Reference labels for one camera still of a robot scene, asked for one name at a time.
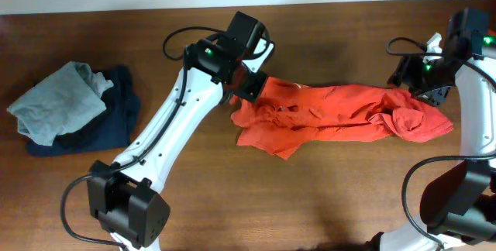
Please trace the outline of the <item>red t-shirt with logo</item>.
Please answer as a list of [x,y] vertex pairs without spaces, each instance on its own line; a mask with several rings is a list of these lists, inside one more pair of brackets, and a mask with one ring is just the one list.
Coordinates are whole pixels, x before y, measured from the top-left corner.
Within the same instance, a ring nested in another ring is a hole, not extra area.
[[231,115],[242,129],[238,145],[283,160],[311,141],[369,143],[397,136],[425,143],[453,130],[441,111],[400,88],[313,88],[270,77],[256,102],[234,96],[230,104],[240,106]]

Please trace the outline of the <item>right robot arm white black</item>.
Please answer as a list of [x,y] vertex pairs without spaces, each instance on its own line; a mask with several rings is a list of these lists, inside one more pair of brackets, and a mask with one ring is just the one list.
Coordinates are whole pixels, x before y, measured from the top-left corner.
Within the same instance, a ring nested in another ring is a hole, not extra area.
[[[437,107],[452,87],[460,96],[461,145],[458,156],[435,156],[418,162],[405,175],[401,204],[407,223],[379,232],[368,250],[452,250],[495,241],[495,36],[490,16],[464,9],[450,17],[447,34],[418,43],[417,53],[401,53],[388,83],[405,84],[413,98]],[[408,182],[429,163],[457,165],[429,183],[422,194],[420,214],[412,217]]]

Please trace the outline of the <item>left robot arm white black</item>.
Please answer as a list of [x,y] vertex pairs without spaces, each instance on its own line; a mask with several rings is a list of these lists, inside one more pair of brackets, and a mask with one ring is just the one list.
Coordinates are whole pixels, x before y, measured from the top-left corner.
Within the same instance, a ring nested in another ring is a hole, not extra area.
[[261,66],[274,52],[261,39],[254,53],[209,40],[184,49],[173,89],[143,132],[111,164],[95,161],[87,181],[90,214],[120,250],[158,250],[171,214],[161,197],[167,176],[203,118],[231,95],[255,101],[267,75]]

